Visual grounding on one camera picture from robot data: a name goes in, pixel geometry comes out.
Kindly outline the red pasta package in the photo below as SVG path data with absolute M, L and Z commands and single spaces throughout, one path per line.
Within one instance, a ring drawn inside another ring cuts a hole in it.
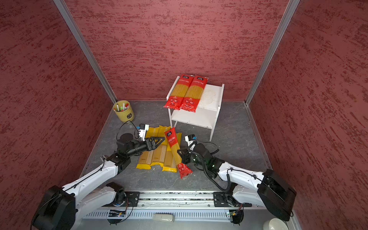
M 181 110 L 196 112 L 200 99 L 208 82 L 207 77 L 195 76 L 180 105 Z
M 180 174 L 180 178 L 184 179 L 186 176 L 190 175 L 193 171 L 190 170 L 189 167 L 182 162 L 182 157 L 178 153 L 180 149 L 180 145 L 178 143 L 178 138 L 177 138 L 175 128 L 172 127 L 170 130 L 165 132 L 165 135 L 166 135 L 168 144 L 171 148 L 174 165 Z
M 164 107 L 179 110 L 193 79 L 194 76 L 192 75 L 180 76 Z

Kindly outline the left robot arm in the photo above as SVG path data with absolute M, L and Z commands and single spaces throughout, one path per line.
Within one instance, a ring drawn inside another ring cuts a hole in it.
M 117 150 L 109 157 L 102 156 L 103 163 L 78 180 L 62 187 L 48 189 L 35 212 L 31 227 L 38 230 L 72 230 L 76 223 L 92 211 L 107 205 L 127 207 L 129 200 L 123 186 L 111 182 L 97 188 L 123 172 L 132 156 L 157 149 L 164 137 L 136 140 L 130 133 L 117 140 Z

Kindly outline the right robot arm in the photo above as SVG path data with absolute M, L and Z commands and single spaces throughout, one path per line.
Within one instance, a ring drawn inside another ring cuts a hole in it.
M 177 151 L 182 163 L 199 167 L 221 192 L 227 203 L 236 207 L 250 204 L 265 207 L 276 218 L 289 221 L 294 216 L 296 190 L 274 170 L 256 172 L 236 167 L 214 157 L 202 143 L 193 142 Z

